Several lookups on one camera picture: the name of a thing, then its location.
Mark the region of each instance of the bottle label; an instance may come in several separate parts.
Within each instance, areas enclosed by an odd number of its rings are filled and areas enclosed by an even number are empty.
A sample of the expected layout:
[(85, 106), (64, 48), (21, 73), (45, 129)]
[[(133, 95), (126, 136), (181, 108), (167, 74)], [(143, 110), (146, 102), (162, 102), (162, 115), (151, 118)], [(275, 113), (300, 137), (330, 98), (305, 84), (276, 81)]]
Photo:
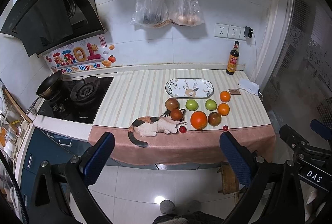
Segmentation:
[(232, 55), (229, 56), (229, 60), (228, 60), (228, 64), (227, 64), (227, 70), (229, 72), (235, 72), (237, 59), (238, 59), (238, 57), (236, 57), (236, 56), (232, 56)]

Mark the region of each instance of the wok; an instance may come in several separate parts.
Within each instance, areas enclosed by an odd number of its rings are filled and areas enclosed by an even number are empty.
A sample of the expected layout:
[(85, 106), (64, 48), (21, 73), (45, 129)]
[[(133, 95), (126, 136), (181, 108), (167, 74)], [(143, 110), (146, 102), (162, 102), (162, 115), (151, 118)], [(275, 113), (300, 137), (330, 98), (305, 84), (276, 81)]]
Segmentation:
[(48, 76), (38, 87), (36, 95), (38, 98), (31, 104), (27, 110), (27, 115), (35, 106), (40, 98), (48, 98), (53, 95), (62, 86), (62, 71), (58, 70)]

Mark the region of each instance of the tiled wall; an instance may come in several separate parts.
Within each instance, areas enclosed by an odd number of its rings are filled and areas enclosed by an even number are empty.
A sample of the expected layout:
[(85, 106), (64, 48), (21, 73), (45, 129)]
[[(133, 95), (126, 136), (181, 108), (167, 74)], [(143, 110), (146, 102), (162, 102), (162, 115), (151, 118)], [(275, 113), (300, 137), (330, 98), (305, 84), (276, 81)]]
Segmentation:
[[(0, 28), (12, 6), (13, 0), (0, 17)], [(37, 98), (38, 86), (50, 74), (43, 58), (28, 57), (20, 40), (0, 34), (0, 78), (24, 110)]]
[[(124, 65), (155, 63), (226, 64), (234, 40), (214, 37), (215, 23), (250, 26), (254, 29), (257, 53), (262, 44), (271, 0), (198, 0), (205, 17), (200, 26), (167, 25), (147, 29), (130, 24), (136, 0), (95, 0), (108, 44), (117, 44), (125, 54)], [(250, 75), (255, 67), (253, 39), (240, 41), (239, 63)]]

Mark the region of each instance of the person's foot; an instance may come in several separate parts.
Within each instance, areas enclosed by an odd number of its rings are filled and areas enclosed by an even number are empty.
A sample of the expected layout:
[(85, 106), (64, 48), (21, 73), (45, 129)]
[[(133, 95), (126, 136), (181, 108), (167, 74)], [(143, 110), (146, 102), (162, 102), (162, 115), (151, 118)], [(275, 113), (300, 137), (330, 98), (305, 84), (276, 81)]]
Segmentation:
[(170, 200), (162, 201), (159, 205), (159, 208), (160, 208), (160, 212), (163, 215), (175, 214), (175, 211), (176, 211), (175, 204), (172, 203)]
[(202, 204), (199, 201), (193, 200), (189, 203), (189, 208), (187, 212), (189, 214), (195, 213), (197, 211), (200, 211)]

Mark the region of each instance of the large orange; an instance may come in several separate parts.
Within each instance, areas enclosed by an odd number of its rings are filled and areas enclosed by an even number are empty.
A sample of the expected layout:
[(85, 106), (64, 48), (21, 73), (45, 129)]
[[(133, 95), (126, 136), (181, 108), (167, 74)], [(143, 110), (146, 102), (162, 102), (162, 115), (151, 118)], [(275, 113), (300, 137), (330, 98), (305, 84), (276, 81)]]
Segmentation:
[(202, 130), (208, 124), (208, 118), (205, 113), (197, 111), (191, 115), (190, 123), (193, 128)]
[(230, 101), (230, 93), (228, 93), (227, 91), (222, 91), (220, 93), (220, 100), (222, 102), (229, 102)]
[(229, 114), (229, 106), (228, 106), (228, 104), (226, 104), (226, 103), (219, 104), (219, 106), (218, 106), (218, 113), (220, 113), (223, 116)]

